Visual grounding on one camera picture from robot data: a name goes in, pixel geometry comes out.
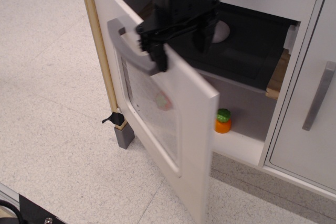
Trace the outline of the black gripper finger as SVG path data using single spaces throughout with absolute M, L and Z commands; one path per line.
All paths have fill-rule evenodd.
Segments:
M 168 69 L 167 55 L 164 46 L 161 43 L 150 44 L 149 54 L 153 61 L 155 61 L 158 69 L 161 72 L 166 72 Z
M 212 44 L 217 19 L 201 20 L 192 34 L 192 42 L 199 52 L 208 52 Z

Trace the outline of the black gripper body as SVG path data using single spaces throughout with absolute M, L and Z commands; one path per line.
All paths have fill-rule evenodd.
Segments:
M 150 44 L 164 44 L 183 34 L 193 34 L 201 20 L 218 20 L 219 5 L 220 0 L 177 0 L 168 12 L 155 7 L 135 29 L 141 49 L 149 52 Z

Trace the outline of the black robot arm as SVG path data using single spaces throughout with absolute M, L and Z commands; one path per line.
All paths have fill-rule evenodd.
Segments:
M 198 51 L 207 53 L 218 23 L 219 0 L 152 0 L 153 12 L 136 27 L 140 47 L 149 53 L 160 72 L 168 69 L 164 44 L 192 33 Z

